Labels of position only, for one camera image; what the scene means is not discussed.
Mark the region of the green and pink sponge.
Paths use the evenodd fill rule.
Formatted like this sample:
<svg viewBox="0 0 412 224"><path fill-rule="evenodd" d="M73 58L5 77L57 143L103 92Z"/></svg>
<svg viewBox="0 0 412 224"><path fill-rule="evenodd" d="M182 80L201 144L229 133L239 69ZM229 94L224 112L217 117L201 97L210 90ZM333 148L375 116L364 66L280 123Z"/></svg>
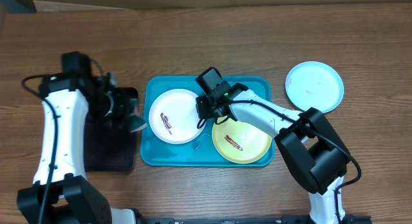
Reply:
<svg viewBox="0 0 412 224"><path fill-rule="evenodd" d="M138 115L131 115L129 117L129 132L130 133L141 131L142 129L146 127L147 127L147 123L143 120L142 117Z"/></svg>

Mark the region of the white plate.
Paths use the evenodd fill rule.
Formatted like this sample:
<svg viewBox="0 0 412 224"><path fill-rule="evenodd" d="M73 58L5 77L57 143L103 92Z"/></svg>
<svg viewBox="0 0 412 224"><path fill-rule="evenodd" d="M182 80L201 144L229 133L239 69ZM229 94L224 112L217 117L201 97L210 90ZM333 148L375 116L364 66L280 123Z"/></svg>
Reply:
<svg viewBox="0 0 412 224"><path fill-rule="evenodd" d="M172 89L162 93L149 110L152 132L168 144L185 144L201 134L196 110L198 95L188 89Z"/></svg>

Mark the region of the yellow green plate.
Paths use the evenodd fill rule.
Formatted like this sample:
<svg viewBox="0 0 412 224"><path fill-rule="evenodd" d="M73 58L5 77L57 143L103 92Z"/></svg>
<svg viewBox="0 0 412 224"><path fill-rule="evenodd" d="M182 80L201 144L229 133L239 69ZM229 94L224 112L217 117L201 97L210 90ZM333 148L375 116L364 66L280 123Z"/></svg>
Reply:
<svg viewBox="0 0 412 224"><path fill-rule="evenodd" d="M272 146L272 137L260 129L228 119L213 124L212 142L220 155L232 163L254 163L264 157Z"/></svg>

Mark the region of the light blue plate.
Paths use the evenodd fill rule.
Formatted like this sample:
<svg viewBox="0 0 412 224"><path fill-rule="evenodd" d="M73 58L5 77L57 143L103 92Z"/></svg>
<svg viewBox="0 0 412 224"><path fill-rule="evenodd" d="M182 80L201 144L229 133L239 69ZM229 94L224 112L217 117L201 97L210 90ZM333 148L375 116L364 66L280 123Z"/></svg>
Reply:
<svg viewBox="0 0 412 224"><path fill-rule="evenodd" d="M342 102L344 83L331 66L318 61L306 61L289 71L285 91L291 103L300 110L314 107L322 113L328 113Z"/></svg>

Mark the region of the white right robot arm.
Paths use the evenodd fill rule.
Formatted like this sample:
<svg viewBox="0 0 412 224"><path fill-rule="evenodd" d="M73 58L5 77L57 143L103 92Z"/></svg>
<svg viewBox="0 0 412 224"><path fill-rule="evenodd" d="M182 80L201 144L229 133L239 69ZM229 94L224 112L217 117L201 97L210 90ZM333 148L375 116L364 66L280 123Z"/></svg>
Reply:
<svg viewBox="0 0 412 224"><path fill-rule="evenodd" d="M223 117L271 136L292 177L309 193L312 223L344 223L341 189L352 158L322 112L275 105L244 84L230 85L214 67L196 82L204 92L196 100L199 127L210 118Z"/></svg>

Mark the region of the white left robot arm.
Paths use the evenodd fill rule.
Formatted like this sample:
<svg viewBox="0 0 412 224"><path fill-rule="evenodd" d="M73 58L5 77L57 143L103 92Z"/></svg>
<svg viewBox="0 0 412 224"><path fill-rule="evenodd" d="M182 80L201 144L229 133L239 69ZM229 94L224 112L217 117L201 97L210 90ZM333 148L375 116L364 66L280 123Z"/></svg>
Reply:
<svg viewBox="0 0 412 224"><path fill-rule="evenodd" d="M116 209L86 178L88 170L126 171L135 160L131 124L138 91L78 51L61 57L60 73L41 75L44 133L32 186L17 194L28 223L141 223L135 209Z"/></svg>

